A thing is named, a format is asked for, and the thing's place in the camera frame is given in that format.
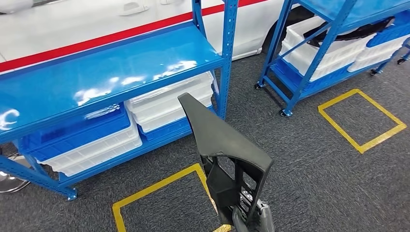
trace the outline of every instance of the white plastic bin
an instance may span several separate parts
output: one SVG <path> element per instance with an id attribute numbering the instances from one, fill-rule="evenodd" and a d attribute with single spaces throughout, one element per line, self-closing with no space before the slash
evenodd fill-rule
<path id="1" fill-rule="evenodd" d="M 295 47 L 300 42 L 305 40 L 303 34 L 320 26 L 323 22 L 325 22 L 323 19 L 321 19 L 318 16 L 315 16 L 310 19 L 304 20 L 302 22 L 288 26 L 286 28 L 286 31 L 287 31 L 286 37 L 282 42 L 282 49 L 280 51 L 280 55 L 284 54 L 290 48 Z M 376 34 L 372 34 L 370 36 L 367 36 L 362 39 L 357 39 L 357 40 L 333 42 L 330 45 L 329 49 L 327 50 L 327 53 L 324 55 L 318 68 L 320 67 L 321 70 L 325 70 L 327 69 L 327 66 L 335 66 L 335 63 L 338 61 L 349 64 L 348 62 L 344 61 L 344 59 L 351 59 L 352 57 L 355 57 L 356 55 L 358 55 L 358 53 L 366 47 L 367 42 L 370 39 L 372 39 L 375 35 Z M 295 63 L 291 61 L 288 61 L 288 62 L 290 62 L 295 68 L 297 68 L 297 70 L 299 70 L 299 72 L 302 75 L 305 75 L 307 68 L 304 64 L 308 63 L 310 65 L 314 57 L 316 56 L 318 50 L 319 50 L 318 47 L 311 46 L 305 43 L 291 52 L 291 54 L 297 53 L 298 56 L 302 57 L 302 59 L 305 62 L 295 62 Z M 313 80 L 316 80 L 322 76 L 324 75 L 316 74 Z"/>
<path id="2" fill-rule="evenodd" d="M 156 89 L 138 97 L 125 101 L 128 110 L 135 114 L 134 118 L 144 121 L 157 115 L 158 112 L 168 112 L 180 106 L 178 96 L 187 92 L 199 98 L 208 93 L 214 78 L 210 72 L 193 76 L 183 81 Z"/>
<path id="3" fill-rule="evenodd" d="M 212 105 L 211 97 L 213 91 L 209 90 L 208 92 L 203 93 L 203 95 L 199 98 L 196 98 L 199 102 L 201 102 L 204 106 L 210 107 Z M 160 111 L 156 115 L 152 115 L 151 117 L 146 117 L 143 120 L 139 120 L 136 118 L 136 115 L 133 115 L 135 121 L 138 125 L 141 126 L 143 132 L 150 132 L 162 126 L 165 126 L 169 123 L 177 121 L 183 117 L 185 117 L 184 109 L 182 108 L 181 104 L 178 102 L 178 105 L 170 110 L 170 111 Z"/>
<path id="4" fill-rule="evenodd" d="M 61 155 L 37 161 L 50 165 L 53 171 L 72 176 L 88 168 L 124 154 L 142 145 L 136 123 L 129 113 L 130 127 L 85 144 Z"/>
<path id="5" fill-rule="evenodd" d="M 288 51 L 289 49 L 291 49 L 291 47 L 286 42 L 282 42 L 282 46 L 283 51 Z M 326 63 L 325 65 L 323 65 L 323 63 L 320 63 L 309 81 L 315 81 L 323 76 L 326 76 L 338 69 L 345 67 L 348 64 L 353 63 L 359 53 L 361 53 L 361 51 L 347 54 L 347 56 L 345 56 L 341 60 L 336 60 L 332 63 Z M 284 59 L 285 61 L 291 63 L 302 75 L 306 73 L 311 63 L 311 60 L 307 60 L 302 54 L 299 54 L 295 51 L 285 56 Z"/>
<path id="6" fill-rule="evenodd" d="M 347 69 L 349 72 L 354 72 L 356 70 L 365 68 L 372 64 L 376 64 L 382 62 L 383 60 L 387 60 L 392 57 L 393 53 L 398 50 L 398 48 L 393 48 L 391 50 L 387 50 L 381 54 L 376 54 L 372 57 L 362 57 L 357 58 L 356 61 Z"/>
<path id="7" fill-rule="evenodd" d="M 366 59 L 366 58 L 371 58 L 371 57 L 375 57 L 377 55 L 383 54 L 387 51 L 396 51 L 399 48 L 401 48 L 403 46 L 404 41 L 410 37 L 410 35 L 405 35 L 402 36 L 400 38 L 391 40 L 389 42 L 385 42 L 382 44 L 379 44 L 377 46 L 374 47 L 366 47 L 363 52 L 361 52 L 358 56 L 357 59 Z"/>

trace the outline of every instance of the red stripe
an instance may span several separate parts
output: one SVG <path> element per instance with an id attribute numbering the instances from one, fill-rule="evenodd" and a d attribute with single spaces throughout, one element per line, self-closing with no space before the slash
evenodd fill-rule
<path id="1" fill-rule="evenodd" d="M 266 0 L 240 0 L 238 7 L 247 6 L 255 3 L 259 3 Z M 203 16 L 211 15 L 218 12 L 223 12 L 224 4 L 208 7 L 202 9 Z M 139 34 L 143 34 L 149 31 L 157 30 L 160 28 L 168 27 L 177 23 L 181 23 L 184 21 L 188 21 L 192 19 L 192 12 L 188 12 L 185 14 L 180 14 L 174 17 L 166 18 L 160 21 L 156 21 L 153 23 L 145 24 L 139 27 L 135 27 L 132 29 L 120 31 L 114 34 L 98 37 L 92 40 L 87 40 L 84 42 L 56 48 L 53 50 L 37 53 L 34 55 L 13 59 L 10 61 L 5 61 L 0 63 L 0 72 L 15 69 L 35 63 L 39 63 L 42 61 L 46 61 L 49 59 L 54 59 L 62 56 L 66 56 L 72 53 L 81 52 L 93 47 L 101 46 L 104 44 L 109 44 L 118 40 L 123 40 L 132 36 L 136 36 Z"/>

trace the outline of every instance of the shelf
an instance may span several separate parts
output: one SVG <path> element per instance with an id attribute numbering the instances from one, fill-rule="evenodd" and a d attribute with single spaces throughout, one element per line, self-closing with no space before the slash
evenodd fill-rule
<path id="1" fill-rule="evenodd" d="M 208 107 L 208 109 L 213 112 L 214 114 L 217 114 L 213 106 Z M 138 147 L 132 151 L 129 151 L 123 155 L 120 155 L 118 157 L 115 157 L 113 159 L 110 159 L 104 163 L 101 163 L 99 165 L 96 165 L 92 168 L 89 168 L 85 171 L 82 171 L 78 174 L 75 174 L 73 176 L 67 177 L 63 173 L 59 173 L 59 180 L 60 180 L 60 185 L 61 186 L 70 186 L 74 183 L 77 183 L 81 180 L 84 180 L 90 176 L 93 176 L 95 174 L 101 173 L 109 168 L 112 168 L 114 166 L 117 166 L 121 163 L 124 163 L 126 161 L 129 161 L 135 157 L 138 157 L 140 155 L 145 154 L 146 152 L 152 151 L 154 149 L 157 149 L 160 146 L 166 145 L 170 142 L 173 142 L 177 139 L 180 139 L 186 135 L 189 135 L 192 133 L 190 124 L 188 122 L 188 119 L 186 117 L 181 118 L 177 121 L 174 121 L 170 124 L 167 124 L 163 127 L 160 127 L 159 129 L 156 129 L 156 139 L 148 141 L 147 138 L 145 137 L 144 134 L 141 133 L 140 131 L 140 136 L 142 140 L 142 146 Z"/>
<path id="2" fill-rule="evenodd" d="M 188 22 L 0 75 L 0 144 L 223 63 Z"/>
<path id="3" fill-rule="evenodd" d="M 347 65 L 313 82 L 308 82 L 305 88 L 302 90 L 299 99 L 307 98 L 313 94 L 316 94 L 331 86 L 343 82 L 353 76 L 356 76 L 359 73 L 373 69 L 379 66 L 380 64 L 385 63 L 389 59 L 370 65 L 363 69 L 356 70 L 354 72 L 348 72 L 347 68 L 350 65 Z M 299 87 L 299 84 L 302 81 L 303 76 L 296 70 L 296 68 L 293 65 L 289 64 L 283 59 L 280 59 L 277 63 L 270 66 L 270 70 L 292 93 L 295 93 L 297 91 L 297 88 Z"/>
<path id="4" fill-rule="evenodd" d="M 308 10 L 319 15 L 324 20 L 333 21 L 346 0 L 296 0 Z M 410 0 L 357 0 L 355 6 L 340 27 L 339 33 L 349 31 L 360 26 L 376 22 L 410 9 Z"/>

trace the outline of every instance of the blue plastic bin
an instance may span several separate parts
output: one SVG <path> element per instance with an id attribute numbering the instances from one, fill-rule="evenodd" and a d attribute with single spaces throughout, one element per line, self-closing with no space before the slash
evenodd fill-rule
<path id="1" fill-rule="evenodd" d="M 377 33 L 377 35 L 373 37 L 373 39 L 371 39 L 366 46 L 374 47 L 409 34 L 410 10 L 406 10 L 396 14 L 394 23 L 383 31 Z"/>
<path id="2" fill-rule="evenodd" d="M 129 127 L 131 122 L 124 104 L 119 106 L 119 109 L 99 117 L 81 117 L 81 120 L 77 117 L 39 130 L 14 141 L 14 144 L 22 154 L 32 155 L 39 161 L 47 160 Z"/>
<path id="3" fill-rule="evenodd" d="M 212 106 L 208 107 L 208 109 L 212 112 L 215 112 Z M 160 139 L 169 134 L 177 134 L 186 131 L 188 128 L 190 128 L 190 124 L 188 122 L 187 117 L 183 117 L 175 122 L 171 122 L 165 126 L 157 128 L 155 130 L 151 130 L 150 132 L 146 133 L 143 132 L 142 128 L 138 125 L 138 130 L 140 134 L 144 136 L 148 141 Z"/>

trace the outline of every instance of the shelf top surface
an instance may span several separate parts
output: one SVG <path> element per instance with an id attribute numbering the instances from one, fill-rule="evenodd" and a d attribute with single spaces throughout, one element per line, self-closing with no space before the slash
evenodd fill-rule
<path id="1" fill-rule="evenodd" d="M 297 0 L 326 21 L 333 21 L 345 1 L 333 0 Z M 410 8 L 410 0 L 357 0 L 345 20 L 344 27 L 352 29 L 392 16 Z"/>
<path id="2" fill-rule="evenodd" d="M 190 22 L 0 75 L 0 138 L 219 59 Z"/>

